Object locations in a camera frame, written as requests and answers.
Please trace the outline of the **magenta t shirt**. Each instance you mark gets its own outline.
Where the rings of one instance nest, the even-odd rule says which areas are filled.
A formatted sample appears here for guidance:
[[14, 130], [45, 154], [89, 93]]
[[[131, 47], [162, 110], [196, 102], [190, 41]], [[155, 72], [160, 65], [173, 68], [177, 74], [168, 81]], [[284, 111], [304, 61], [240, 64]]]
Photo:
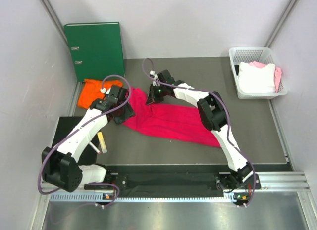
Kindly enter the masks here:
[[175, 139], [220, 148], [214, 134], [202, 124], [198, 109], [171, 104], [146, 105], [147, 96], [132, 88], [129, 99], [135, 116], [124, 125], [147, 136]]

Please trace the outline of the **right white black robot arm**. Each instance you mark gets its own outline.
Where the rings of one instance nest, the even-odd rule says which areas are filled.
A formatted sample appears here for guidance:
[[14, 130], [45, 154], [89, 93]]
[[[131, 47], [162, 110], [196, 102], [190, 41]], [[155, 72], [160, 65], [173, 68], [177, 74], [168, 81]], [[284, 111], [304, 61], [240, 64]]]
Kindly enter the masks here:
[[233, 136], [228, 110], [216, 92], [200, 91], [182, 80], [175, 80], [168, 70], [156, 73], [151, 70], [148, 77], [153, 81], [149, 88], [147, 105], [160, 103], [171, 96], [183, 100], [198, 109], [200, 120], [217, 139], [231, 171], [234, 188], [256, 187], [254, 166], [240, 151]]

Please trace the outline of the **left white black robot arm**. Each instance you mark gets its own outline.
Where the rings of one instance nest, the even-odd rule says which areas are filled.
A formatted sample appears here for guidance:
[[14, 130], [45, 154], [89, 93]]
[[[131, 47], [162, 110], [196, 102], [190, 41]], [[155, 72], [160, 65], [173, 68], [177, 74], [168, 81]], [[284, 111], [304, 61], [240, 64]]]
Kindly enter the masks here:
[[67, 192], [88, 184], [103, 189], [110, 187], [112, 176], [107, 174], [105, 167], [98, 164], [84, 165], [79, 161], [87, 146], [96, 153], [100, 152], [92, 139], [109, 121], [122, 124], [135, 116], [128, 102], [131, 95], [131, 88], [113, 85], [103, 99], [94, 100], [81, 121], [64, 139], [53, 148], [43, 150], [38, 184], [45, 181]]

